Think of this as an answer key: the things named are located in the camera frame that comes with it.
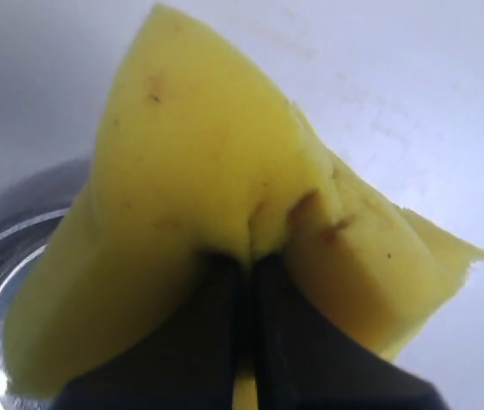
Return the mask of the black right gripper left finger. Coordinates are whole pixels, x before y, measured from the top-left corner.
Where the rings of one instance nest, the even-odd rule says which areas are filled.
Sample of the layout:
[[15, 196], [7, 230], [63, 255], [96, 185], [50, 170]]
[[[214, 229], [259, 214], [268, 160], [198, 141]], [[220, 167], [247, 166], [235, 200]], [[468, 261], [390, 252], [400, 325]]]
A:
[[58, 409], [230, 409], [236, 372], [240, 266], [210, 255], [204, 280], [156, 331], [75, 378]]

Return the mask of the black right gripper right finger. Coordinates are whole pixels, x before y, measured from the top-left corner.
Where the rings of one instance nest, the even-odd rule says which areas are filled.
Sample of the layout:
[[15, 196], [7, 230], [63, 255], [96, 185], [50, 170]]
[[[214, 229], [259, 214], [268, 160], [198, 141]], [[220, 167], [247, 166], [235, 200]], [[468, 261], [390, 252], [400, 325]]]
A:
[[254, 267], [254, 369], [261, 409], [445, 409], [428, 381], [379, 358], [332, 325], [277, 256]]

